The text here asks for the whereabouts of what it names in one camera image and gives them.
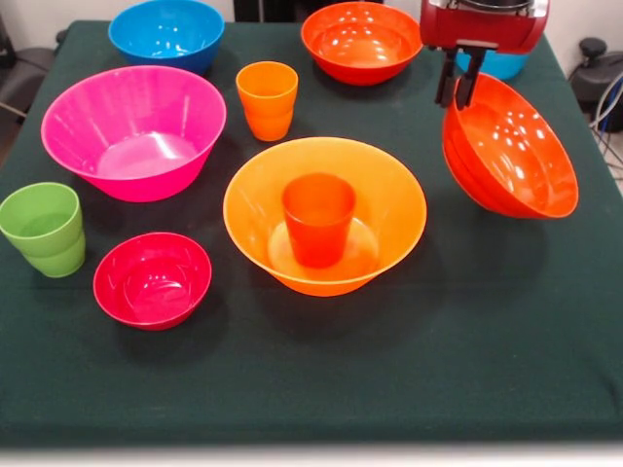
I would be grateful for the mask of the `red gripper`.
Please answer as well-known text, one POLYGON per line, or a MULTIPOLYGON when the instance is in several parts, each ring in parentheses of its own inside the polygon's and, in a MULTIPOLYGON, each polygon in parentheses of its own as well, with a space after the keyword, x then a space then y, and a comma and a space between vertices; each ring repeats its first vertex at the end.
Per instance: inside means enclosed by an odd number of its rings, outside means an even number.
POLYGON ((502 54, 530 52, 544 32, 549 2, 543 1, 422 1, 421 40, 443 49, 444 61, 435 103, 449 106, 455 95, 455 66, 460 48, 463 74, 456 105, 470 105, 486 50, 502 54))

